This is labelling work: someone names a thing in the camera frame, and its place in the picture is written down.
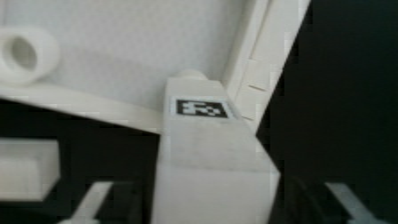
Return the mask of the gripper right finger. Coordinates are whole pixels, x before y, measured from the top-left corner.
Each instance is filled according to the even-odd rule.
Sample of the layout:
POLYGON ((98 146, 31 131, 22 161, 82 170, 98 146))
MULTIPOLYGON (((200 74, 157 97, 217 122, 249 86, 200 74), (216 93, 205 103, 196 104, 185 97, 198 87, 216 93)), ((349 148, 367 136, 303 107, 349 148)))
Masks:
POLYGON ((386 224, 386 221, 376 217, 365 206, 349 185, 328 182, 326 186, 351 215, 347 224, 386 224))

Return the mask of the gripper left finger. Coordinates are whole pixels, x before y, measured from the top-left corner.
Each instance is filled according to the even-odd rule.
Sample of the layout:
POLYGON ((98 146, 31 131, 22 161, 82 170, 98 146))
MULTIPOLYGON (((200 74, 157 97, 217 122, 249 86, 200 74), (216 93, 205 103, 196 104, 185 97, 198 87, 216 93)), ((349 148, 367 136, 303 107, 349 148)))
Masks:
POLYGON ((95 182, 75 213, 58 224, 100 224, 97 214, 113 188, 113 182, 95 182))

